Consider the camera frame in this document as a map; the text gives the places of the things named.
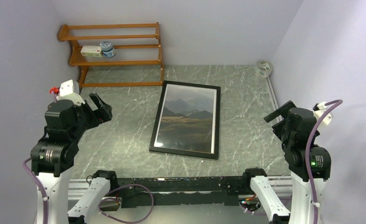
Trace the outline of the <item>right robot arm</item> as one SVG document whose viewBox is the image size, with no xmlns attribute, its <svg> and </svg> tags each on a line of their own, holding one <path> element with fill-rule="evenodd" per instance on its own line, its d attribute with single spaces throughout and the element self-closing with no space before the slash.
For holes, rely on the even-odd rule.
<svg viewBox="0 0 366 224">
<path fill-rule="evenodd" d="M 269 123 L 278 116 L 283 119 L 272 129 L 281 141 L 290 170 L 291 209 L 281 202 L 262 168 L 246 169 L 242 189 L 255 194 L 270 224 L 318 224 L 321 191 L 330 177 L 331 156 L 314 141 L 327 116 L 326 109 L 311 111 L 288 101 L 263 119 Z"/>
</svg>

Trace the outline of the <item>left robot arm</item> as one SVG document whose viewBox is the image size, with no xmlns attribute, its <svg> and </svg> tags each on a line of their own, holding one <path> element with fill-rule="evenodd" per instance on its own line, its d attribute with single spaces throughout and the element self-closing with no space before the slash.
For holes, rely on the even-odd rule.
<svg viewBox="0 0 366 224">
<path fill-rule="evenodd" d="M 109 104 L 96 93 L 90 94 L 90 98 L 97 106 L 96 110 L 92 110 L 85 100 L 79 102 L 81 96 L 51 103 L 45 112 L 44 135 L 30 153 L 31 167 L 23 163 L 37 186 L 39 224 L 85 224 L 102 198 L 118 191 L 116 173 L 98 170 L 84 195 L 73 208 L 68 208 L 69 182 L 79 151 L 78 142 L 85 131 L 112 119 Z"/>
</svg>

